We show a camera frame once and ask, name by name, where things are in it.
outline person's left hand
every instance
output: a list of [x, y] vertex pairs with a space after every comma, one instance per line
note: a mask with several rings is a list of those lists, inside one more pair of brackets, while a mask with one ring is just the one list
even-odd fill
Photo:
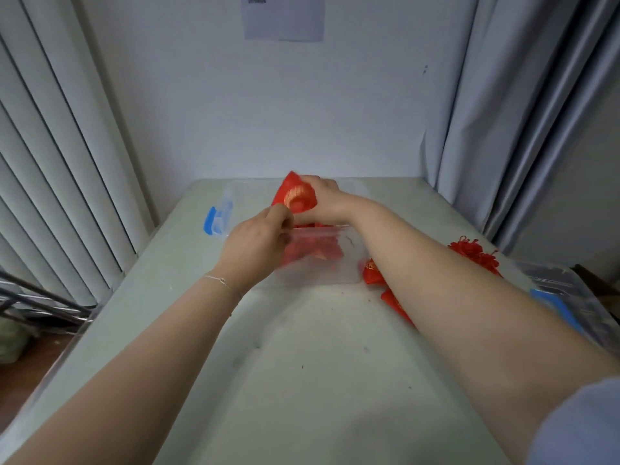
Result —
[[280, 265], [292, 228], [293, 214], [284, 204], [262, 210], [233, 228], [209, 274], [244, 295]]

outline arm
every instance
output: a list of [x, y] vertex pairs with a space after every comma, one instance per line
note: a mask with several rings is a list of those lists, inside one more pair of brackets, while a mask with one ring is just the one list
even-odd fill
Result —
[[149, 464], [220, 330], [243, 295], [280, 263], [292, 215], [282, 204], [238, 225], [220, 261], [123, 349], [6, 462]]
[[382, 205], [304, 177], [318, 205], [296, 224], [351, 224], [415, 325], [453, 371], [506, 454], [524, 461], [546, 416], [615, 359], [523, 291]]

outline red fabric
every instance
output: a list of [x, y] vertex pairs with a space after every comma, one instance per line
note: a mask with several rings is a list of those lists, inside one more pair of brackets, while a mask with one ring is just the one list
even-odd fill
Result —
[[[310, 184], [301, 180], [299, 175], [291, 171], [275, 193], [272, 205], [284, 204], [293, 214], [299, 214], [314, 208], [317, 204], [316, 194]], [[296, 227], [323, 227], [313, 223]], [[313, 256], [322, 260], [341, 259], [344, 256], [338, 245], [337, 236], [300, 237], [290, 242], [284, 249], [284, 256], [280, 267], [293, 263], [306, 256]]]
[[385, 292], [383, 292], [383, 294], [381, 294], [381, 300], [383, 300], [386, 304], [390, 305], [396, 313], [398, 313], [405, 320], [411, 323], [415, 328], [414, 322], [411, 320], [411, 318], [409, 318], [407, 312], [402, 309], [402, 306], [400, 306], [400, 304], [398, 303], [398, 300], [396, 299], [396, 296], [391, 289], [388, 288]]
[[495, 253], [497, 250], [493, 251], [491, 254], [482, 252], [482, 246], [478, 243], [478, 240], [474, 240], [472, 242], [469, 241], [465, 235], [459, 238], [459, 241], [450, 243], [448, 248], [456, 251], [460, 255], [465, 256], [466, 258], [471, 259], [477, 265], [482, 266], [483, 268], [491, 271], [493, 274], [503, 276], [499, 273], [497, 268], [500, 263], [497, 259], [495, 259]]
[[387, 285], [386, 280], [383, 278], [379, 272], [379, 268], [372, 259], [370, 259], [366, 263], [366, 266], [364, 266], [364, 271], [361, 273], [361, 276], [366, 284]]

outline white blind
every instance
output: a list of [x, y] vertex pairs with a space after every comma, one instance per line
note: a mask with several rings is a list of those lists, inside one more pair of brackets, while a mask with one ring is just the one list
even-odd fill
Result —
[[69, 0], [0, 0], [0, 38], [0, 266], [94, 305], [151, 217]]

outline light blue sleeve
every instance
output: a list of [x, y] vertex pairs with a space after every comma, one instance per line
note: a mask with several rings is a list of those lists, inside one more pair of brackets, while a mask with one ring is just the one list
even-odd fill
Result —
[[620, 464], [620, 377], [578, 390], [547, 417], [527, 465]]

